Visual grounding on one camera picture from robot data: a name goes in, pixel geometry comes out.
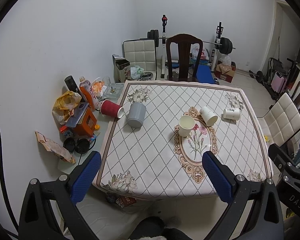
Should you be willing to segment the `white paper cup with calligraphy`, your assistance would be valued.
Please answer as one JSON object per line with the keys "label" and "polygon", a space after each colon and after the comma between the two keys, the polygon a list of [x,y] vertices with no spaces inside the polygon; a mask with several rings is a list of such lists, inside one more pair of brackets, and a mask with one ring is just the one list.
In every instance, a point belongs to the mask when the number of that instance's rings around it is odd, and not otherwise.
{"label": "white paper cup with calligraphy", "polygon": [[189,136],[195,124],[196,123],[193,117],[183,115],[179,119],[179,135],[184,138]]}

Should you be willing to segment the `orange snack bag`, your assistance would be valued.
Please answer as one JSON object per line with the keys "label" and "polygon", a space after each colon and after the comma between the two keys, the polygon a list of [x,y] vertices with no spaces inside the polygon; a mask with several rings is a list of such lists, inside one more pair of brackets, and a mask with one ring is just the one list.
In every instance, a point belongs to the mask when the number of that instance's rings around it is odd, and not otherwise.
{"label": "orange snack bag", "polygon": [[106,90],[106,85],[104,84],[104,81],[96,79],[91,84],[93,93],[97,98],[101,98],[103,96],[104,91]]}

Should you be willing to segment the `brown cardboard box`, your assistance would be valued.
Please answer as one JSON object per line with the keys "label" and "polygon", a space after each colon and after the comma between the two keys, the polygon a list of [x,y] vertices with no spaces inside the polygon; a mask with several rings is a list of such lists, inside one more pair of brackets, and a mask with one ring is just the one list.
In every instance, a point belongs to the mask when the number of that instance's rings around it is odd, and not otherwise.
{"label": "brown cardboard box", "polygon": [[231,83],[234,78],[235,71],[236,64],[234,63],[234,61],[232,61],[229,66],[223,64],[221,61],[218,61],[214,69],[214,74],[218,79]]}

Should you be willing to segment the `white padded chair back left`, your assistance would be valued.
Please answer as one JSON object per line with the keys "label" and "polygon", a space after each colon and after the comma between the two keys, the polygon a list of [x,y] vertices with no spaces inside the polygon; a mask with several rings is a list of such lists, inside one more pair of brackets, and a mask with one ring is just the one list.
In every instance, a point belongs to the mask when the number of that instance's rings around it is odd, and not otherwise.
{"label": "white padded chair back left", "polygon": [[128,40],[122,45],[123,57],[130,62],[130,66],[139,66],[145,72],[151,73],[151,80],[157,77],[157,52],[155,41],[145,40]]}

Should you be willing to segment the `clear glass ashtray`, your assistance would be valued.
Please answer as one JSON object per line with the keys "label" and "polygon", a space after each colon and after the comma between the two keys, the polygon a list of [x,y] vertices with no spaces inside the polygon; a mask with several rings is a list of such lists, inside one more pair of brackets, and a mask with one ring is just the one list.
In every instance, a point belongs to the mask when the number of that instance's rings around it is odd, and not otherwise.
{"label": "clear glass ashtray", "polygon": [[102,95],[102,99],[117,100],[124,88],[123,83],[110,83]]}

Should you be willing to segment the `barbell with black plates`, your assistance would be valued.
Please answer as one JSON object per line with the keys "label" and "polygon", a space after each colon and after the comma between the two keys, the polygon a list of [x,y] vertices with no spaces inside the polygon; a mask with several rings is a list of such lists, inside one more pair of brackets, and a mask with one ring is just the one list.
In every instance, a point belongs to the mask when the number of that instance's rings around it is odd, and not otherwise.
{"label": "barbell with black plates", "polygon": [[[147,38],[154,40],[155,46],[159,46],[160,40],[166,40],[166,37],[160,37],[158,30],[150,30],[147,32]],[[220,53],[224,55],[229,55],[235,48],[233,47],[232,41],[226,37],[221,37],[218,42],[206,42],[203,43],[213,44],[215,49],[219,50]]]}

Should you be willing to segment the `yellow plastic bag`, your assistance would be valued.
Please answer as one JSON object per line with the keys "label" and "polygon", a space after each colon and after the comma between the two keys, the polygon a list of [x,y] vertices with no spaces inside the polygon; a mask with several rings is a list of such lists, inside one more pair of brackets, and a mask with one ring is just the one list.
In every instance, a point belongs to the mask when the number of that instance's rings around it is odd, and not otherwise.
{"label": "yellow plastic bag", "polygon": [[64,125],[73,115],[74,109],[80,104],[82,97],[72,91],[67,91],[56,99],[52,108],[52,115],[54,119],[60,124]]}

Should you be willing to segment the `black rectangular box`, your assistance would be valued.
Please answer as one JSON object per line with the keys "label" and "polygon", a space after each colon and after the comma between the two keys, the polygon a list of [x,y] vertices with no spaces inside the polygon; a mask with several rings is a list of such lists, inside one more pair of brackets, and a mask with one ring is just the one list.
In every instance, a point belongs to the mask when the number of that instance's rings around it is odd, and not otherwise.
{"label": "black rectangular box", "polygon": [[86,102],[85,96],[83,95],[83,93],[81,92],[79,87],[77,86],[77,84],[76,84],[74,78],[72,77],[72,75],[67,76],[64,79],[64,82],[65,82],[68,90],[70,90],[72,92],[75,92],[75,93],[78,93],[81,96],[81,102]]}

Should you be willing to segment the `blue weight bench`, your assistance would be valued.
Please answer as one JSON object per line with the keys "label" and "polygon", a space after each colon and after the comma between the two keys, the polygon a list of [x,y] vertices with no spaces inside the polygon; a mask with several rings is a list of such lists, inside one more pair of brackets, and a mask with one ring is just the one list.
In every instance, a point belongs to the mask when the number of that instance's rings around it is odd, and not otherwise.
{"label": "blue weight bench", "polygon": [[207,65],[200,64],[198,66],[196,79],[199,83],[208,83],[208,84],[215,84],[215,80],[212,76],[211,69]]}

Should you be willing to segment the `pink suitcase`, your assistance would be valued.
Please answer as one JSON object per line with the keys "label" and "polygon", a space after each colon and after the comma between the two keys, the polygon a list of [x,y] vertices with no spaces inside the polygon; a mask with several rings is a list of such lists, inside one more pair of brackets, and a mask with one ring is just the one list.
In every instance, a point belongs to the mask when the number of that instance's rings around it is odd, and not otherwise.
{"label": "pink suitcase", "polygon": [[287,78],[280,72],[275,72],[271,82],[271,88],[275,94],[280,94],[286,85]]}

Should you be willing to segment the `printed snack packet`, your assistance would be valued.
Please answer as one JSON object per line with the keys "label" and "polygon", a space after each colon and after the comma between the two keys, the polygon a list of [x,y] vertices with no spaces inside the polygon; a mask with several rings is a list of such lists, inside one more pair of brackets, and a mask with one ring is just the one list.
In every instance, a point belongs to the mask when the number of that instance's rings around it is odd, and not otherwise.
{"label": "printed snack packet", "polygon": [[66,161],[71,164],[75,164],[76,161],[72,154],[63,146],[57,144],[53,140],[47,138],[42,133],[35,131],[37,141],[43,145],[43,147],[47,150],[47,152],[53,153],[59,159]]}

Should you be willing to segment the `black folded stroller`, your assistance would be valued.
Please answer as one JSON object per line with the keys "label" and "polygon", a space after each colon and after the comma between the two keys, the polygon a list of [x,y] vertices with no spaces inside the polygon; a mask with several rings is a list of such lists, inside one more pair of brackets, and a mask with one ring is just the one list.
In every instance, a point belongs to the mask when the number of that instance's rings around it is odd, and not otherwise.
{"label": "black folded stroller", "polygon": [[282,62],[270,57],[267,66],[267,81],[269,84],[271,84],[276,72],[279,72],[283,76],[286,75],[286,70],[284,69]]}

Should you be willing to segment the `orange gift box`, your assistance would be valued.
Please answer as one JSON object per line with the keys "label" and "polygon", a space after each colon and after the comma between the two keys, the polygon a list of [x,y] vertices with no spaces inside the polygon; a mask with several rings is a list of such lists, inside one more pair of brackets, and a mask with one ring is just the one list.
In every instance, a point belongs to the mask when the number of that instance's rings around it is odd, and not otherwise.
{"label": "orange gift box", "polygon": [[88,109],[85,111],[85,114],[83,115],[83,118],[72,130],[76,135],[91,137],[94,133],[96,123],[97,119],[91,111],[90,107],[88,107]]}

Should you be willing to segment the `patterned floral tablecloth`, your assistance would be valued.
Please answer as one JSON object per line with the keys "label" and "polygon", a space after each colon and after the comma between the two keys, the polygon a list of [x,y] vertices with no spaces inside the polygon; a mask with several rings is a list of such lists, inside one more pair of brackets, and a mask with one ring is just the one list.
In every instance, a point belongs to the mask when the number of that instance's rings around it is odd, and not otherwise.
{"label": "patterned floral tablecloth", "polygon": [[[127,81],[119,98],[126,112],[141,89],[148,92],[143,126],[130,127],[126,114],[109,122],[95,187],[148,200],[204,197],[215,192],[202,167],[206,151],[250,180],[273,175],[264,135],[243,90],[196,82]],[[200,115],[204,106],[218,116],[213,126]],[[224,119],[226,108],[239,108],[240,119]],[[196,123],[185,138],[179,135],[183,115]]]}

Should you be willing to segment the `white floral paper cup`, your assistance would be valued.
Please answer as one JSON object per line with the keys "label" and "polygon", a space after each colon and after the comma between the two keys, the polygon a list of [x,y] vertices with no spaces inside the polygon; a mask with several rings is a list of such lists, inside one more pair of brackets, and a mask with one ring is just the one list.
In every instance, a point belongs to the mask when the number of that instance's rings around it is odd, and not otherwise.
{"label": "white floral paper cup", "polygon": [[207,106],[202,107],[199,112],[207,126],[213,126],[218,120],[218,116]]}

